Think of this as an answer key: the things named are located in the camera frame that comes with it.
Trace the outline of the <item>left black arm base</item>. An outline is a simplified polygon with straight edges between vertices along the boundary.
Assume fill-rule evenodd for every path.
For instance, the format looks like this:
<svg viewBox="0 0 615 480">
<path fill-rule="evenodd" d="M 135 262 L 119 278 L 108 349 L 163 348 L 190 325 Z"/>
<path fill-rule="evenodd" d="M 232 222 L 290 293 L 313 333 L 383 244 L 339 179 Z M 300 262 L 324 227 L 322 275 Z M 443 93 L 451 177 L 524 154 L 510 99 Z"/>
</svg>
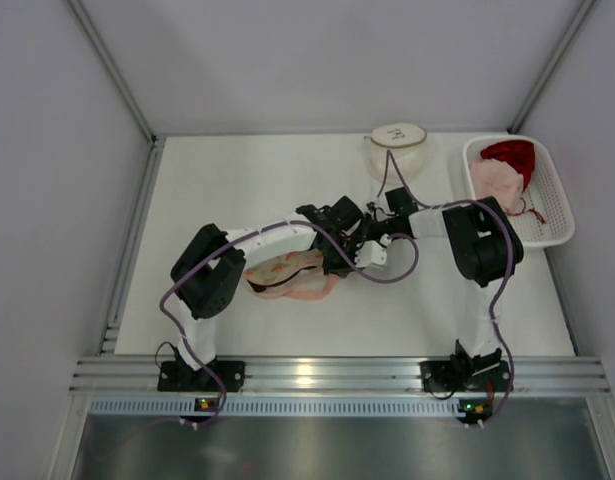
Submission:
<svg viewBox="0 0 615 480">
<path fill-rule="evenodd" d="M 238 392 L 244 385 L 246 364 L 242 361 L 214 360 L 209 368 L 228 393 Z M 207 371 L 193 370 L 183 360 L 165 361 L 160 366 L 159 392 L 219 392 L 220 385 Z"/>
</svg>

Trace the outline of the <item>pink floral laundry bag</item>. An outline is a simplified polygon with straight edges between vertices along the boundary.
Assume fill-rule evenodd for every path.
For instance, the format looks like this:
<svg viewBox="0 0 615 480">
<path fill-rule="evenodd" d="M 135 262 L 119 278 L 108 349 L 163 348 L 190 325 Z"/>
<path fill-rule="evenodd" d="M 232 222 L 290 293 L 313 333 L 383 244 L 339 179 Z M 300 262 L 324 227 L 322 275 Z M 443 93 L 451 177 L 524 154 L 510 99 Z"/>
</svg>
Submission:
<svg viewBox="0 0 615 480">
<path fill-rule="evenodd" d="M 243 285 L 253 295 L 266 300 L 322 300 L 339 280 L 337 275 L 324 273 L 322 255 L 316 249 L 278 255 L 246 268 L 242 275 Z"/>
</svg>

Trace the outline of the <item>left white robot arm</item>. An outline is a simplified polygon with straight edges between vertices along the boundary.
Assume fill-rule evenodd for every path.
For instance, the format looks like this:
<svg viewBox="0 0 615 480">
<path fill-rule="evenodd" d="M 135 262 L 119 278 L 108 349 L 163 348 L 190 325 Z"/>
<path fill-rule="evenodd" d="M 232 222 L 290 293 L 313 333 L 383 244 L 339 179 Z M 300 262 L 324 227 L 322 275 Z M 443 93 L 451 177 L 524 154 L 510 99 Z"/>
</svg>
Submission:
<svg viewBox="0 0 615 480">
<path fill-rule="evenodd" d="M 349 197 L 296 209 L 257 229 L 202 227 L 171 270 L 183 332 L 178 354 L 198 371 L 216 356 L 217 317 L 244 286 L 263 299 L 316 301 L 340 279 L 381 259 L 374 216 Z"/>
</svg>

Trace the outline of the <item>white round mesh laundry bag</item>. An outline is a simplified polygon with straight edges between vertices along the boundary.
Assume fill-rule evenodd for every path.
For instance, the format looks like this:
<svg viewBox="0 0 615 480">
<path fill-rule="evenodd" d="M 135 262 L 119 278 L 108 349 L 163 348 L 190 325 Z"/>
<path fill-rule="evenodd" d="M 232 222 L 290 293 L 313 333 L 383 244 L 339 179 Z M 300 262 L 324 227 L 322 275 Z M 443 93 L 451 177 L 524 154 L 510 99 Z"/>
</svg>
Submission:
<svg viewBox="0 0 615 480">
<path fill-rule="evenodd" d="M 387 184 L 400 182 L 398 173 L 387 160 L 390 152 L 402 177 L 410 182 L 423 169 L 430 151 L 428 132 L 411 123 L 395 123 L 372 130 L 363 137 L 364 162 L 369 175 Z"/>
</svg>

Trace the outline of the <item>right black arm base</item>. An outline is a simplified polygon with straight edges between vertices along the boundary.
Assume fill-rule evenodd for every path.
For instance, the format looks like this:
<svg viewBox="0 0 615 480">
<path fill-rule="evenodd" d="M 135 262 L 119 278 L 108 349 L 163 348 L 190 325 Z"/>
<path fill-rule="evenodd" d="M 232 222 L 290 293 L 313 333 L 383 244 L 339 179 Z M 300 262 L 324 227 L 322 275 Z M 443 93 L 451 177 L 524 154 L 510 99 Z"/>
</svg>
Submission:
<svg viewBox="0 0 615 480">
<path fill-rule="evenodd" d="M 450 360 L 426 361 L 420 365 L 420 373 L 424 392 L 441 400 L 458 393 L 503 393 L 511 380 L 506 361 L 474 373 Z"/>
</svg>

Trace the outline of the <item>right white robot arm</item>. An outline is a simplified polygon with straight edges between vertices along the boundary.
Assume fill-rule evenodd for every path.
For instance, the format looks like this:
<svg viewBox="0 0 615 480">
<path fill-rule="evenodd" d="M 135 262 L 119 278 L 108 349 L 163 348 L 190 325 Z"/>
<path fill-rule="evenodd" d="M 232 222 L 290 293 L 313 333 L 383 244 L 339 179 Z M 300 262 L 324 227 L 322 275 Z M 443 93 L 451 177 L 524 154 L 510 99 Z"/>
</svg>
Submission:
<svg viewBox="0 0 615 480">
<path fill-rule="evenodd" d="M 513 354 L 502 334 L 498 303 L 516 265 L 524 259 L 524 249 L 502 204 L 489 195 L 477 200 L 427 205 L 415 198 L 408 187 L 392 189 L 383 195 L 388 206 L 384 219 L 379 222 L 383 233 L 449 241 L 459 273 L 480 289 L 468 301 L 472 308 L 468 318 L 486 322 L 507 360 L 513 362 Z"/>
</svg>

